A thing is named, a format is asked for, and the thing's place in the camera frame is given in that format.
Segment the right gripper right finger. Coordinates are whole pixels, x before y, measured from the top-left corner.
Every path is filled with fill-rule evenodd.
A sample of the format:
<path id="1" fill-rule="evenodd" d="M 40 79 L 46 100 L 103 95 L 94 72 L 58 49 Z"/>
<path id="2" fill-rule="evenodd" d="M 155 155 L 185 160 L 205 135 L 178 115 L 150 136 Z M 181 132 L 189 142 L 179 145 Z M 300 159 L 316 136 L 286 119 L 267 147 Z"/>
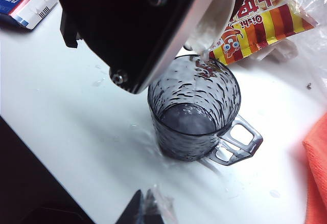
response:
<path id="1" fill-rule="evenodd" d="M 162 193 L 159 186 L 152 186 L 143 203 L 144 223 L 178 223 L 174 198 Z"/>

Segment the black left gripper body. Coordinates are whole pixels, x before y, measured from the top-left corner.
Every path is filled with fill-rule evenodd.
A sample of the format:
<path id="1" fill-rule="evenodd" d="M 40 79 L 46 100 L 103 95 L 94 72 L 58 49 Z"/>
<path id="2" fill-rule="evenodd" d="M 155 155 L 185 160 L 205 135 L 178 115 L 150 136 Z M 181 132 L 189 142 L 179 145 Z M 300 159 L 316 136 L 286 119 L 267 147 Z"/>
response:
<path id="1" fill-rule="evenodd" d="M 59 0 L 68 47 L 77 37 L 120 88 L 141 93 L 185 44 L 212 0 Z"/>

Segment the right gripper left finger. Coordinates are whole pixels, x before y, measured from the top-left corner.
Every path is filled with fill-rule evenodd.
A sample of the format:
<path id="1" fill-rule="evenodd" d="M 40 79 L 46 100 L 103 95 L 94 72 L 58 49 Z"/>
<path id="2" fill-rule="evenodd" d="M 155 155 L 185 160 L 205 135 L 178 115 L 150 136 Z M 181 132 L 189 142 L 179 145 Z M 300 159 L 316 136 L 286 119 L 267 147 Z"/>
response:
<path id="1" fill-rule="evenodd" d="M 144 223 L 144 195 L 137 190 L 130 202 L 116 221 L 116 224 L 141 224 Z"/>

